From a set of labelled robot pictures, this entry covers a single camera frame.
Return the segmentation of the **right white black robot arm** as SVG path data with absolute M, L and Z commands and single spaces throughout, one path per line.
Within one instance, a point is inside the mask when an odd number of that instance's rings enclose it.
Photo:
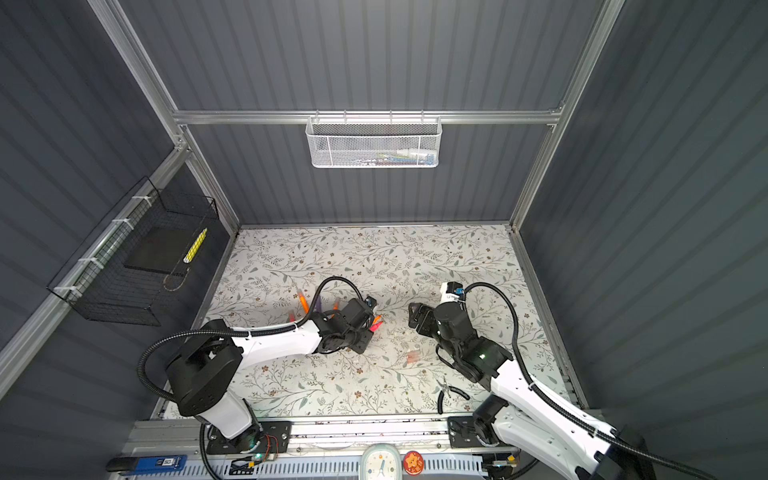
M 654 479 L 651 462 L 600 439 L 599 432 L 645 453 L 642 438 L 619 432 L 606 422 L 576 408 L 551 389 L 541 390 L 555 406 L 585 422 L 585 429 L 559 413 L 532 389 L 522 364 L 507 348 L 480 336 L 461 302 L 433 308 L 408 306 L 408 326 L 430 337 L 450 355 L 447 365 L 481 385 L 489 396 L 472 414 L 473 433 L 487 446 L 519 448 L 566 479 Z

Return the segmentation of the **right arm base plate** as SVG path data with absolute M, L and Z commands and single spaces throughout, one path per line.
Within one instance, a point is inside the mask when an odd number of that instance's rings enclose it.
M 493 429 L 493 425 L 474 416 L 447 418 L 449 443 L 455 449 L 506 447 Z

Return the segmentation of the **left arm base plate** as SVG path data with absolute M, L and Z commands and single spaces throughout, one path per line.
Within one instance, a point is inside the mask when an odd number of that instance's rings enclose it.
M 280 454 L 288 448 L 293 424 L 289 421 L 260 422 L 243 433 L 228 439 L 216 427 L 207 433 L 206 453 L 209 455 Z

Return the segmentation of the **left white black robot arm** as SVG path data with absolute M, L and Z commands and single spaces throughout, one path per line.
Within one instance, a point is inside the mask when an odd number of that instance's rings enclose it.
M 172 402 L 183 417 L 196 417 L 231 440 L 259 431 L 247 402 L 234 392 L 238 372 L 283 357 L 362 353 L 373 336 L 377 300 L 350 299 L 341 309 L 314 311 L 306 323 L 267 330 L 231 329 L 210 321 L 187 338 L 165 368 Z

